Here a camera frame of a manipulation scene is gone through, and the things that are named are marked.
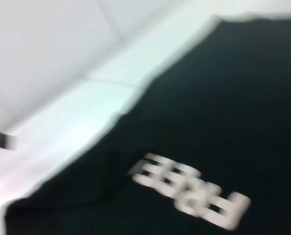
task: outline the white wall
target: white wall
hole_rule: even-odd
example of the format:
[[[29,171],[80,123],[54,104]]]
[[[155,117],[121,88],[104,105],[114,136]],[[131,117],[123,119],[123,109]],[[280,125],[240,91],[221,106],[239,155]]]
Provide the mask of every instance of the white wall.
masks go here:
[[[0,129],[81,78],[175,0],[0,0]]]

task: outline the t-shirt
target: t-shirt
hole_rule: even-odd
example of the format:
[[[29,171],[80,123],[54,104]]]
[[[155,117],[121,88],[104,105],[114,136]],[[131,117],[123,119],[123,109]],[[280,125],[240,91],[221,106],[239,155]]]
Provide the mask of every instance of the t-shirt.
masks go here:
[[[7,235],[291,235],[291,20],[222,22]]]

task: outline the clothing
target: clothing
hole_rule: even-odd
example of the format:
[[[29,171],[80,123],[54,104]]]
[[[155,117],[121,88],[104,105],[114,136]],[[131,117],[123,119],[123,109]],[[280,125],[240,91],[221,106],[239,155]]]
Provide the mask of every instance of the clothing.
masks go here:
[[[215,214],[233,208],[230,196],[244,208]],[[222,22],[98,144],[12,203],[5,225],[7,235],[291,235],[291,20]]]

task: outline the black t-shirt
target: black t-shirt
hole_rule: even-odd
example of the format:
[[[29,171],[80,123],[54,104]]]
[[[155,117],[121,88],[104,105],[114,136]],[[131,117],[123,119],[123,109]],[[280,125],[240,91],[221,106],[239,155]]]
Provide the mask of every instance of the black t-shirt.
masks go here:
[[[7,235],[291,235],[291,20],[222,22]]]

